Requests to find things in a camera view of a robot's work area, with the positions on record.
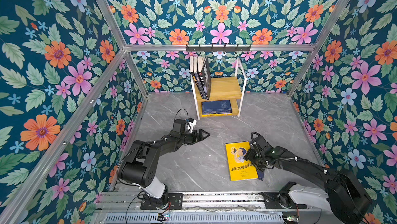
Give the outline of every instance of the wooden shelf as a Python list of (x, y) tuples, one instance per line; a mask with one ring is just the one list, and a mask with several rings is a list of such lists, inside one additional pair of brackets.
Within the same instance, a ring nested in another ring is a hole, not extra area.
[(231, 105), (231, 113), (230, 114), (222, 114), (222, 115), (202, 115), (201, 112), (201, 102), (198, 103), (198, 112), (200, 113), (200, 117), (214, 117), (214, 116), (238, 116), (239, 115), (239, 107), (237, 105), (237, 100), (236, 99), (230, 99), (230, 105)]
[(211, 78), (211, 93), (209, 100), (205, 100), (201, 98), (199, 89), (197, 87), (195, 87), (195, 91), (196, 91), (196, 99), (198, 105), (200, 106), (200, 109), (201, 109), (201, 102), (220, 101), (220, 100), (228, 100), (228, 99), (241, 99), (240, 84), (236, 77)]

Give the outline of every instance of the cartoon boy illustration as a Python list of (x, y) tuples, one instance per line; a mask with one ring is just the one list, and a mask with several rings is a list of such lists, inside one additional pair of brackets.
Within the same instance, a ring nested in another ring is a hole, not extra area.
[(236, 149), (235, 147), (231, 148), (231, 154), (234, 155), (234, 161), (236, 161), (236, 163), (244, 163), (244, 155), (246, 154), (246, 150), (242, 147)]

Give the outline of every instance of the yellow book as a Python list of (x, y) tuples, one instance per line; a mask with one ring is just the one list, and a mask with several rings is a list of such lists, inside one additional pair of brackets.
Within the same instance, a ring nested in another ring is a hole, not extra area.
[(244, 155), (249, 148), (250, 145), (248, 141), (226, 144), (231, 181), (258, 178), (256, 169), (252, 163), (244, 160)]

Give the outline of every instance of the bookshelf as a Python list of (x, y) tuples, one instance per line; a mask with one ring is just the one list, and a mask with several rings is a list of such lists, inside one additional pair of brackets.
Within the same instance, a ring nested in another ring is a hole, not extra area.
[[(244, 85), (243, 90), (240, 89), (240, 84), (237, 80), (237, 70), (240, 69), (244, 76)], [(220, 115), (210, 115), (210, 116), (202, 116), (201, 115), (201, 102), (208, 101), (220, 101), (220, 100), (230, 100), (232, 112), (230, 114), (222, 114), (221, 116), (238, 116), (240, 117), (241, 106), (243, 104), (245, 86), (247, 82), (247, 77), (245, 75), (244, 69), (241, 65), (241, 61), (237, 58), (236, 69), (235, 69), (234, 77), (225, 77), (225, 78), (211, 78), (211, 94), (210, 99), (205, 100), (200, 96), (199, 89), (196, 87), (193, 77), (191, 78), (191, 84), (193, 89), (193, 95), (196, 104), (196, 112), (197, 118), (200, 120), (201, 117), (212, 117), (212, 116), (220, 116)], [(237, 104), (237, 99), (240, 100), (240, 106)]]

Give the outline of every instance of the book cover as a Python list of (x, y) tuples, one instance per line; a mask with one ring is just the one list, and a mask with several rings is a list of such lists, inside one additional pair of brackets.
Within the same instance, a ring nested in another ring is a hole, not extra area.
[(202, 114), (226, 114), (231, 112), (230, 100), (201, 102)]
[(229, 143), (226, 145), (227, 162), (229, 163), (230, 180), (256, 179), (258, 174), (251, 162), (244, 160), (250, 148), (248, 141)]

